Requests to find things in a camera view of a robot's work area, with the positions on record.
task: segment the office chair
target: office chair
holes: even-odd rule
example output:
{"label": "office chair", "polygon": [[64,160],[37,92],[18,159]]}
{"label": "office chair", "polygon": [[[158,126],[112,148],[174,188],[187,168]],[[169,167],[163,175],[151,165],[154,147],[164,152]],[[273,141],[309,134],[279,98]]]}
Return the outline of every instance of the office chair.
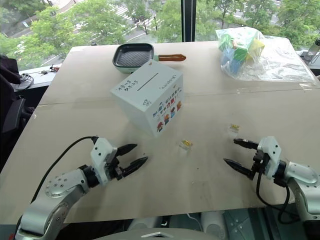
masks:
{"label": "office chair", "polygon": [[34,111],[34,108],[25,106],[23,96],[15,95],[10,83],[20,83],[17,61],[0,55],[0,172]]}

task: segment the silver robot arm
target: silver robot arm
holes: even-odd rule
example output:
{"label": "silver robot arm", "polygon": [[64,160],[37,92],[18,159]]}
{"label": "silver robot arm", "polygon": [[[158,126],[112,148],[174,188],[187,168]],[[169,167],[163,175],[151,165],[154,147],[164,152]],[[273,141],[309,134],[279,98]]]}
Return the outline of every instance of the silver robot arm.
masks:
{"label": "silver robot arm", "polygon": [[236,138],[233,142],[244,148],[256,150],[253,166],[247,169],[226,158],[225,162],[251,180],[256,173],[262,173],[268,179],[273,179],[275,184],[281,187],[288,186],[294,194],[306,235],[309,239],[320,239],[320,174],[309,165],[280,160],[282,150],[274,136],[264,137],[259,143],[242,138]]}
{"label": "silver robot arm", "polygon": [[113,178],[120,180],[146,162],[148,157],[135,160],[125,169],[118,166],[117,156],[128,153],[136,146],[127,144],[116,148],[105,138],[97,138],[90,153],[92,166],[84,165],[50,180],[44,192],[24,212],[15,239],[54,240],[70,208],[90,188],[99,184],[105,186]]}

